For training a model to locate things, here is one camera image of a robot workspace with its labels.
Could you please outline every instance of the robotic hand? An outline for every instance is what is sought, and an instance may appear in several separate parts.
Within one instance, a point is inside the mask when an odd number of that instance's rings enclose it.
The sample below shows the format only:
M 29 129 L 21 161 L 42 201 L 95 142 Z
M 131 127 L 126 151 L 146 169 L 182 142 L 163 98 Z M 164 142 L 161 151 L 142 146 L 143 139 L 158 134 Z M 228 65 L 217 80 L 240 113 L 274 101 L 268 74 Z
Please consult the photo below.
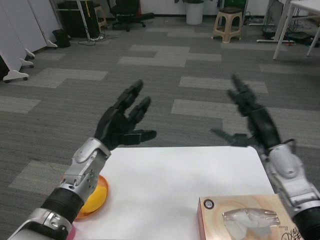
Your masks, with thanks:
M 35 209 L 9 240 L 65 240 L 72 222 L 88 197 L 96 189 L 99 173 L 118 145 L 137 145 L 156 137 L 152 130 L 134 130 L 148 110 L 150 97 L 129 108 L 143 88 L 137 81 L 126 89 L 117 102 L 101 117 L 94 138 L 89 138 L 72 157 L 72 165 L 65 172 L 59 186 L 40 208 Z
M 268 111 L 256 103 L 256 96 L 248 85 L 235 75 L 232 81 L 237 92 L 229 90 L 228 95 L 239 112 L 247 117 L 252 137 L 245 134 L 231 136 L 217 129 L 212 131 L 233 146 L 253 145 L 257 149 L 275 192 L 279 193 L 304 240 L 320 240 L 320 193 L 307 180 L 304 165 L 295 155 L 295 140 L 281 142 Z

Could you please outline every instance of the wall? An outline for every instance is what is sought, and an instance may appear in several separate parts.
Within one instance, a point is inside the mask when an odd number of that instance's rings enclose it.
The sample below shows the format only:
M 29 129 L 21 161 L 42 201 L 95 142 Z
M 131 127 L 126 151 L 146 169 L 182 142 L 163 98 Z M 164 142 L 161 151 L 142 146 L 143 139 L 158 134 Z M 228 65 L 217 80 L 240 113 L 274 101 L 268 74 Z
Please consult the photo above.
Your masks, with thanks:
M 95 3 L 100 3 L 108 18 L 112 15 L 106 0 L 93 0 Z M 265 15 L 269 0 L 248 0 L 247 11 L 253 16 Z M 163 15 L 181 15 L 186 14 L 186 5 L 182 2 L 175 3 L 174 0 L 140 0 L 142 13 L 154 13 Z M 205 15 L 216 15 L 218 13 L 217 0 L 205 0 Z

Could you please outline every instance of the cardboard box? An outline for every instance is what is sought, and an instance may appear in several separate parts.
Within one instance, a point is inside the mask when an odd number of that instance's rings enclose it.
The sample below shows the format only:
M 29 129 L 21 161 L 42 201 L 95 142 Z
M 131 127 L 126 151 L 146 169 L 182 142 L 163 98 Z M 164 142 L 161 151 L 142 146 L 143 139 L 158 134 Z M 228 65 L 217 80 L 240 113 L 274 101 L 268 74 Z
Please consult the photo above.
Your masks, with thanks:
M 200 197 L 201 240 L 303 240 L 276 194 Z

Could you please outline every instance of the white partition panel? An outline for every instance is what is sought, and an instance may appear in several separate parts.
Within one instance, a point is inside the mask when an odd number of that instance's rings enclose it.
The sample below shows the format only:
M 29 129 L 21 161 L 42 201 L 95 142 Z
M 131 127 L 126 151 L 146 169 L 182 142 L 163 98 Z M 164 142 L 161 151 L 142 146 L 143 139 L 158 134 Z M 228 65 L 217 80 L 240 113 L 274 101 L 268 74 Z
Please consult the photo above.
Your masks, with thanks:
M 26 0 L 0 0 L 0 2 L 25 49 L 34 52 L 47 45 Z
M 52 31 L 61 29 L 61 27 L 50 1 L 28 0 L 28 2 L 44 35 L 47 45 L 48 41 L 51 41 L 52 43 L 56 42 L 56 38 Z
M 3 6 L 0 4 L 0 55 L 10 71 L 19 71 L 20 59 L 27 56 L 13 26 L 11 25 Z

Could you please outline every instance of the gray carpet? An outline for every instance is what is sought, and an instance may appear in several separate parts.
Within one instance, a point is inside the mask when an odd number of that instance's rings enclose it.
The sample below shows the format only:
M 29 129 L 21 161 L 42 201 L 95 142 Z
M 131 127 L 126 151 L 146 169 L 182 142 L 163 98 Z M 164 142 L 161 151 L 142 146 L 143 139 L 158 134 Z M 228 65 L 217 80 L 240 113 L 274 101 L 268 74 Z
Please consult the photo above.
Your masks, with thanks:
M 270 109 L 283 140 L 296 138 L 309 179 L 320 188 L 320 51 L 304 57 L 304 45 L 256 43 L 259 27 L 243 29 L 242 40 L 210 39 L 214 19 L 188 26 L 183 18 L 156 18 L 95 46 L 36 55 L 28 81 L 0 82 L 0 238 L 6 239 L 39 207 L 91 137 L 106 108 L 130 84 L 143 79 L 139 97 L 152 105 L 139 128 L 157 130 L 140 147 L 222 146 L 209 132 L 246 131 L 228 99 L 237 73 Z

